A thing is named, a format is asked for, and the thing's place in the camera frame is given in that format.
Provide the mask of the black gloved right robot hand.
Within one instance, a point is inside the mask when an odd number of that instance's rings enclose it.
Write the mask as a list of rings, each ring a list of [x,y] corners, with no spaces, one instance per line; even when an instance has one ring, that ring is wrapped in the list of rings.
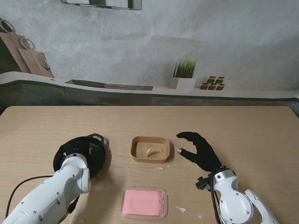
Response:
[[[200,134],[196,132],[181,132],[176,136],[193,143],[196,147],[196,153],[189,152],[183,148],[178,149],[178,153],[187,160],[197,164],[202,170],[212,172],[222,166],[211,145]]]

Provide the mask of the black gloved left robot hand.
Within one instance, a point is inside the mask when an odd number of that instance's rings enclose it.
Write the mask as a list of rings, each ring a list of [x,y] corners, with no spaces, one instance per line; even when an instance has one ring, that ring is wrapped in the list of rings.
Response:
[[[59,150],[61,153],[65,153],[67,156],[71,154],[81,154],[86,159],[90,157],[90,137],[77,137],[65,144],[63,144]]]

